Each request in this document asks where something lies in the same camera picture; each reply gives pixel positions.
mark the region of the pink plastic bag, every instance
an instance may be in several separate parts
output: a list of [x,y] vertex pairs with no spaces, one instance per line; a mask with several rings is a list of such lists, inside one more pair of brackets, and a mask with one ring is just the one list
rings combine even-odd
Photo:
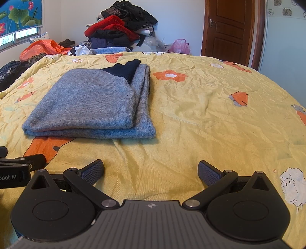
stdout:
[[189,43],[186,42],[185,39],[175,40],[169,49],[169,53],[177,53],[177,54],[190,54]]

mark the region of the gray knit fabric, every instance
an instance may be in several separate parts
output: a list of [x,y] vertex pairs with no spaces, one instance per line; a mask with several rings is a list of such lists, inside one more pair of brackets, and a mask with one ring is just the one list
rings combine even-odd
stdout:
[[64,74],[22,128],[31,136],[153,138],[147,109],[150,68],[141,64],[131,85],[99,69]]

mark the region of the bed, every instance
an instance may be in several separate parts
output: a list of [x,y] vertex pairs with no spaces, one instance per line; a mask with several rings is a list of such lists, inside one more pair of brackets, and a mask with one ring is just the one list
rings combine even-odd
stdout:
[[[35,138],[23,133],[22,124],[65,72],[135,58],[151,68],[149,113],[156,138]],[[46,56],[0,93],[0,145],[8,148],[7,158],[43,153],[53,174],[101,159],[106,173],[96,187],[120,203],[190,198],[203,190],[197,175],[201,160],[239,175],[264,171],[290,211],[283,239],[294,249],[306,245],[305,134],[306,112],[285,90],[251,68],[210,57],[155,52]],[[295,181],[295,192],[285,185],[289,179]],[[10,211],[22,191],[0,190],[0,248],[17,240]]]

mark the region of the window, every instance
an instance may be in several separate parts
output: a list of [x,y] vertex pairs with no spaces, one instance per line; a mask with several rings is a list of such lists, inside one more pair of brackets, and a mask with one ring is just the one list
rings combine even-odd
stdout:
[[27,41],[28,38],[38,36],[39,34],[40,34],[40,28],[36,27],[0,37],[0,51],[15,44]]

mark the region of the window frame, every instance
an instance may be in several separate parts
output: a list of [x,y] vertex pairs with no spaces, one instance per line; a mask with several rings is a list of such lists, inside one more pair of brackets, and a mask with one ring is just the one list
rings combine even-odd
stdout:
[[5,43],[5,44],[1,45],[0,46],[0,52],[2,52],[4,50],[7,50],[9,48],[15,47],[15,46],[17,46],[19,44],[28,42],[29,38],[34,38],[34,37],[40,36],[41,35],[41,26],[39,26],[39,27],[31,27],[31,28],[28,28],[28,29],[33,29],[33,28],[37,29],[37,32],[35,34],[28,35],[28,36],[23,36],[21,38],[17,38],[16,37],[16,33],[20,32],[20,31],[27,30],[27,29],[18,30],[18,31],[16,31],[14,33],[9,34],[8,36],[10,36],[10,35],[13,36],[13,41],[10,41],[8,43]]

